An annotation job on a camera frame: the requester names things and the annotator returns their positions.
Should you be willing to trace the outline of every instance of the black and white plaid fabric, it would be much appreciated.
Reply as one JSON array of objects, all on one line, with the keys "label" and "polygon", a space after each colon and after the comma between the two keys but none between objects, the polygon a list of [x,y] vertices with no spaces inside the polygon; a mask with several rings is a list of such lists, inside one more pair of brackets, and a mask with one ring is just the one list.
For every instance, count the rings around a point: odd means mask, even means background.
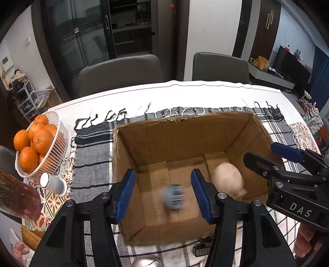
[{"label": "black and white plaid fabric", "polygon": [[[285,119],[278,108],[233,107],[213,109],[174,107],[171,109],[160,110],[156,113],[145,113],[142,116],[133,118],[126,118],[126,112],[121,110],[118,112],[118,115],[112,114],[110,119],[106,118],[104,122],[98,125],[91,125],[88,128],[82,127],[81,129],[76,129],[76,155],[73,169],[73,181],[71,184],[71,199],[74,199],[77,203],[90,201],[98,194],[108,191],[113,184],[112,133],[113,129],[118,124],[175,115],[200,115],[228,111],[248,111],[256,114],[271,135],[274,142],[280,142],[282,144],[297,148],[293,132],[286,124]],[[283,160],[287,171],[306,173],[305,169],[300,164],[295,164],[285,159]],[[292,249],[296,239],[299,223],[274,210],[269,209],[269,211]],[[126,246],[123,242],[118,226],[112,225],[112,229],[122,265],[125,267],[131,266],[132,262],[138,256],[147,254],[154,254],[157,256],[161,260],[163,266],[198,266],[200,262],[204,260],[204,257],[196,258],[192,254],[192,247],[198,242],[197,240],[186,240],[181,243],[158,246]],[[238,222],[238,233],[236,238],[233,266],[239,265],[241,244],[242,222]],[[89,222],[85,222],[85,248],[88,267],[94,267]]]}]

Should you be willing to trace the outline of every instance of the finger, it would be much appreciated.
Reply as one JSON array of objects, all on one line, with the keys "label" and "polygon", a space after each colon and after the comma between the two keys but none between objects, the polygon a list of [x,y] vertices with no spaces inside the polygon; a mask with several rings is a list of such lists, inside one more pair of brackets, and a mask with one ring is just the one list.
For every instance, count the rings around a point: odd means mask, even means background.
[{"label": "finger", "polygon": [[293,251],[296,253],[298,257],[304,258],[306,253],[302,252],[297,246],[296,243],[294,245]]},{"label": "finger", "polygon": [[304,253],[310,252],[312,245],[300,233],[297,234],[296,246]]},{"label": "finger", "polygon": [[320,238],[319,241],[314,246],[314,251],[319,251],[323,243],[324,243],[324,238]]},{"label": "finger", "polygon": [[306,239],[306,241],[311,241],[314,236],[315,230],[306,226],[305,224],[300,224],[299,232]]}]

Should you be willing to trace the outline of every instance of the blue curtain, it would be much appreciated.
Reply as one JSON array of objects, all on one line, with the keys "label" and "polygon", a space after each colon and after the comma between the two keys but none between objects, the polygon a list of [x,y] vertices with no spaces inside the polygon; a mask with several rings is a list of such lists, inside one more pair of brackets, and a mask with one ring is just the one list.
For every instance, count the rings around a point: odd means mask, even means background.
[{"label": "blue curtain", "polygon": [[317,46],[310,83],[311,102],[316,102],[316,107],[320,111],[329,99],[329,57]]}]

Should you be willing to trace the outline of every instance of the white plastic basket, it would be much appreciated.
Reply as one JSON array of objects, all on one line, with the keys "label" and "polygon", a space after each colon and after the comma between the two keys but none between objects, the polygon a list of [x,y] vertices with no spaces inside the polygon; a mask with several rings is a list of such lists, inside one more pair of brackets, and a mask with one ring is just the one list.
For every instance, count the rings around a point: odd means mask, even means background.
[{"label": "white plastic basket", "polygon": [[33,179],[37,182],[40,182],[40,177],[44,172],[53,174],[57,170],[65,156],[68,144],[67,129],[64,127],[59,114],[56,111],[46,111],[43,114],[47,116],[50,124],[54,124],[57,126],[56,135],[48,153],[44,157],[43,161],[39,164],[39,166],[31,174],[25,173],[19,166],[20,152],[18,151],[16,153],[15,160],[15,169],[17,170],[19,176],[23,178]]}]

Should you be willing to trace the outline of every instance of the flower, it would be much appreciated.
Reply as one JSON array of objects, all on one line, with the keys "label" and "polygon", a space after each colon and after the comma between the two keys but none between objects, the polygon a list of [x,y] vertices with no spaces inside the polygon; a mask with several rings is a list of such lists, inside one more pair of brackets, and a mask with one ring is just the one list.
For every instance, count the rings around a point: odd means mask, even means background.
[{"label": "flower", "polygon": [[307,99],[312,99],[312,97],[310,96],[310,94],[308,92],[306,92],[306,90],[304,91],[304,94]]}]

